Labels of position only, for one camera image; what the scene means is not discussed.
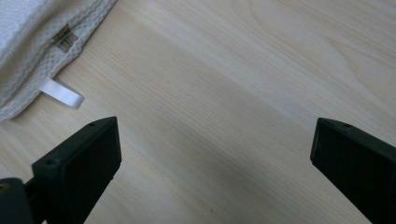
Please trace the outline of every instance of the black plastic jaw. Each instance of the black plastic jaw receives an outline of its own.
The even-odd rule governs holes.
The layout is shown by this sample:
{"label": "black plastic jaw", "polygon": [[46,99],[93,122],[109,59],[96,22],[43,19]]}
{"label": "black plastic jaw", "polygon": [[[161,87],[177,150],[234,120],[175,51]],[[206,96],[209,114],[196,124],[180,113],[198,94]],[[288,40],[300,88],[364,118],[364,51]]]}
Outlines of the black plastic jaw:
{"label": "black plastic jaw", "polygon": [[312,163],[373,223],[396,223],[396,148],[349,124],[318,119]]}

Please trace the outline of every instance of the white textured fabric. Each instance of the white textured fabric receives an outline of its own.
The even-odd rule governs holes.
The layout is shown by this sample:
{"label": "white textured fabric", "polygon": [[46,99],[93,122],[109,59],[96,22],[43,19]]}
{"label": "white textured fabric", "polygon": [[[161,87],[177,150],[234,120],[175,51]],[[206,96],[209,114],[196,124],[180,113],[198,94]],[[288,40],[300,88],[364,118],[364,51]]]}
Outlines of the white textured fabric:
{"label": "white textured fabric", "polygon": [[[117,0],[0,0],[0,121],[22,112],[75,59]],[[66,25],[78,37],[64,53],[52,38]]]}

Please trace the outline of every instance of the light wood grain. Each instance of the light wood grain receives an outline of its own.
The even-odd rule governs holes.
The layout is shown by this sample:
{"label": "light wood grain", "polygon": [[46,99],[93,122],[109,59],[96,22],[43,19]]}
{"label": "light wood grain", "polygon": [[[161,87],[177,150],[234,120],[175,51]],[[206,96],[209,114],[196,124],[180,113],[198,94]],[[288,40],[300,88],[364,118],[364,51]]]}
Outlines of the light wood grain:
{"label": "light wood grain", "polygon": [[119,0],[56,79],[0,124],[0,177],[117,116],[123,162],[87,223],[369,223],[309,160],[318,117],[396,146],[391,0]]}

